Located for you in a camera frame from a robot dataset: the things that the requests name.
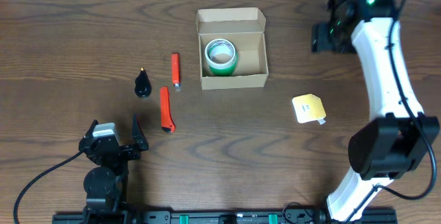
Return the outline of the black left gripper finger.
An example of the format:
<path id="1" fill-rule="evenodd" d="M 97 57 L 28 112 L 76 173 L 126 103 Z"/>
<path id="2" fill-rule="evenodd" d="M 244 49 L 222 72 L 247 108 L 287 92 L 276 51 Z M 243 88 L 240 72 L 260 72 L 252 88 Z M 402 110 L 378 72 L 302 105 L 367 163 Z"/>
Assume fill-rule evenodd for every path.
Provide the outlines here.
<path id="1" fill-rule="evenodd" d="M 98 125 L 98 121 L 97 120 L 93 120 L 90 128 L 88 129 L 88 131 L 85 133 L 84 137 L 85 138 L 90 138 L 93 137 L 93 131 L 95 129 L 95 127 Z"/>
<path id="2" fill-rule="evenodd" d="M 140 151 L 149 150 L 149 144 L 140 127 L 139 119 L 136 114 L 134 115 L 132 123 L 132 138 Z"/>

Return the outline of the yellow sticky note pad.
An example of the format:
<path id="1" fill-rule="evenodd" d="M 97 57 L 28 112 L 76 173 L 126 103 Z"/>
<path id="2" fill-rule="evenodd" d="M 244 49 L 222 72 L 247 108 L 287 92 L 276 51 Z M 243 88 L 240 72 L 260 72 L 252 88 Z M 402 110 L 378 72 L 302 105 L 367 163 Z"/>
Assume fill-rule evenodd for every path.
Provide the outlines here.
<path id="1" fill-rule="evenodd" d="M 326 122 L 326 112 L 320 97 L 314 94 L 304 94 L 295 96 L 291 102 L 299 123 L 317 121 L 322 125 Z"/>

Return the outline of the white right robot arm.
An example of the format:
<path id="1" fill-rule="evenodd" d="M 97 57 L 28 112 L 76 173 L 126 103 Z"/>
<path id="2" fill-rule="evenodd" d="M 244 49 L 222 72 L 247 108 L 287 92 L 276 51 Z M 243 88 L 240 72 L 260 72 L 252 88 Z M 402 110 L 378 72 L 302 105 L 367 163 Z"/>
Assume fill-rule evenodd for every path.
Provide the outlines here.
<path id="1" fill-rule="evenodd" d="M 362 64 L 369 95 L 370 121 L 352 136 L 351 164 L 322 207 L 282 213 L 287 223 L 379 223 L 387 214 L 368 212 L 379 191 L 433 156 L 440 130 L 424 115 L 411 87 L 400 45 L 402 3 L 394 0 L 329 0 L 331 18 L 312 29 L 312 52 L 355 53 Z"/>

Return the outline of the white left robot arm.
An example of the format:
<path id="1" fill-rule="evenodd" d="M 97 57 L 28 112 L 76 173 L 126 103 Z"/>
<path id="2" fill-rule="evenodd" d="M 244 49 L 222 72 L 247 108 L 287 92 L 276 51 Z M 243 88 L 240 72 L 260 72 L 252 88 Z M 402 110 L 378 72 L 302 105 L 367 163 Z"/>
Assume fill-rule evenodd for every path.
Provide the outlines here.
<path id="1" fill-rule="evenodd" d="M 140 159 L 141 146 L 120 145 L 114 123 L 94 120 L 79 142 L 79 151 L 96 164 L 83 182 L 86 211 L 96 217 L 131 212 L 127 203 L 128 162 Z"/>

